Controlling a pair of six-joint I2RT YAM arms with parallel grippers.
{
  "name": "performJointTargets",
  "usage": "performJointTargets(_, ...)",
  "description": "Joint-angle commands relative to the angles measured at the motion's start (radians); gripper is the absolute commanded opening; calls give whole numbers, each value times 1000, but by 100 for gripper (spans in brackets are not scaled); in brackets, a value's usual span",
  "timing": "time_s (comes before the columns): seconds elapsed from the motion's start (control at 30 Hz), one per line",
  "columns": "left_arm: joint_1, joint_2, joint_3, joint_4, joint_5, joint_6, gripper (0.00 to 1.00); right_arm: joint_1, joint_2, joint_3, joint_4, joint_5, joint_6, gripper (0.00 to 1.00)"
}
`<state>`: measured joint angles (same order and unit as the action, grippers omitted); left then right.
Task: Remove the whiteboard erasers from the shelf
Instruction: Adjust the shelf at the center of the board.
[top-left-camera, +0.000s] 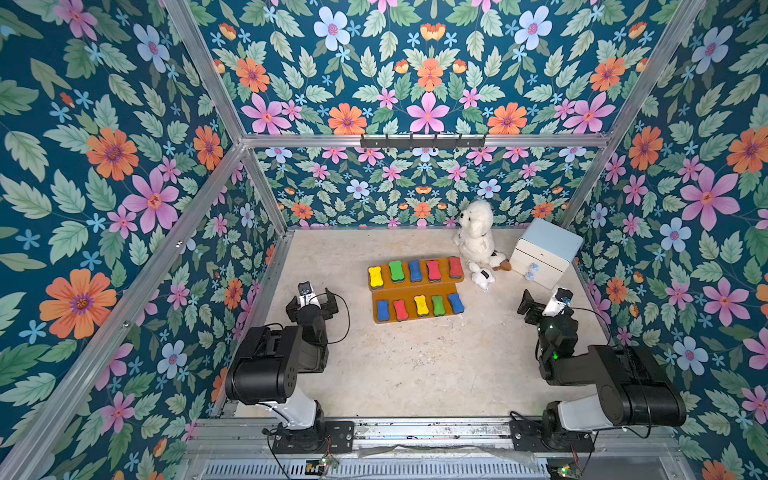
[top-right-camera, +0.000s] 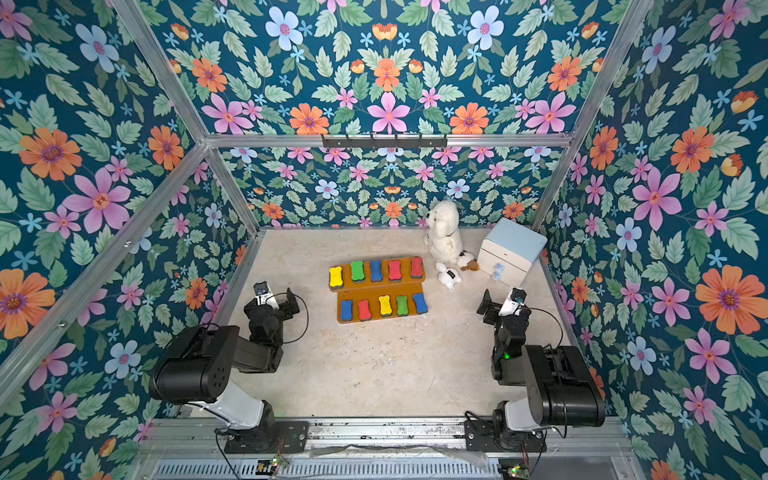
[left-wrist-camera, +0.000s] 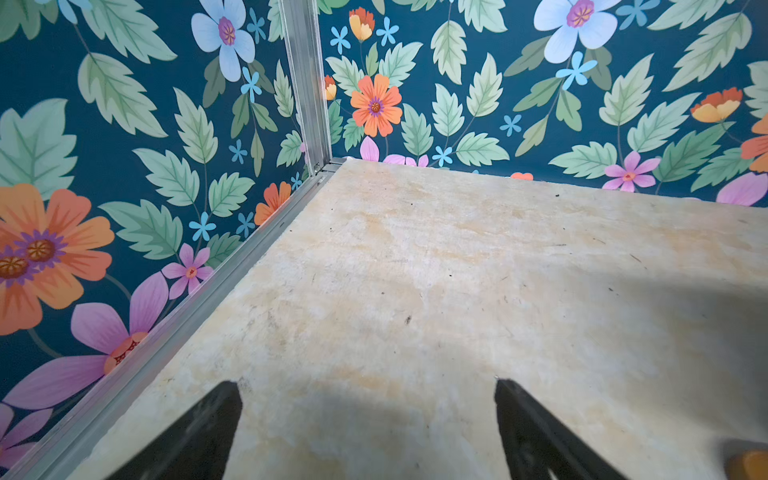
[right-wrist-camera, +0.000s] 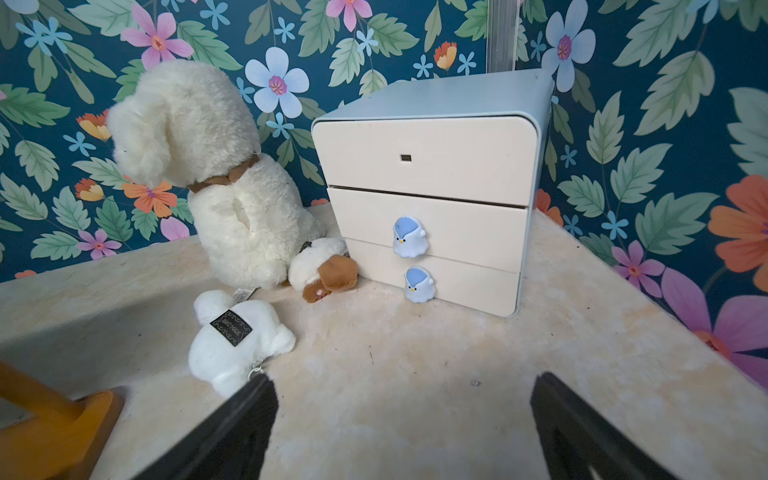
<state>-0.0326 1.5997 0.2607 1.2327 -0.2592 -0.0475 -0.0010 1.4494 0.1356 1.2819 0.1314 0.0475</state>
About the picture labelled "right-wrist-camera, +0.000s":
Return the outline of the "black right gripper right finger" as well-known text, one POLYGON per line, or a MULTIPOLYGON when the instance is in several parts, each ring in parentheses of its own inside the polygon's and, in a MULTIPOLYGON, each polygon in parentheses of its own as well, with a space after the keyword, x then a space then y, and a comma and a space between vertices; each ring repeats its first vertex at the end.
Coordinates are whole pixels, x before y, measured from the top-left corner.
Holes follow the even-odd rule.
POLYGON ((657 463, 551 372, 530 398, 552 479, 672 479, 657 463))

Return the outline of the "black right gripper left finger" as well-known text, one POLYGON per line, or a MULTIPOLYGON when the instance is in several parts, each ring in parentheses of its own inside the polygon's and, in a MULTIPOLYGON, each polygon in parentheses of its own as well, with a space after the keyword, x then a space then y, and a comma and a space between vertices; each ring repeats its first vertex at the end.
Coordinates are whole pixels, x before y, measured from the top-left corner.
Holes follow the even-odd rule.
POLYGON ((279 410, 274 382, 259 373, 138 479, 258 479, 279 410))

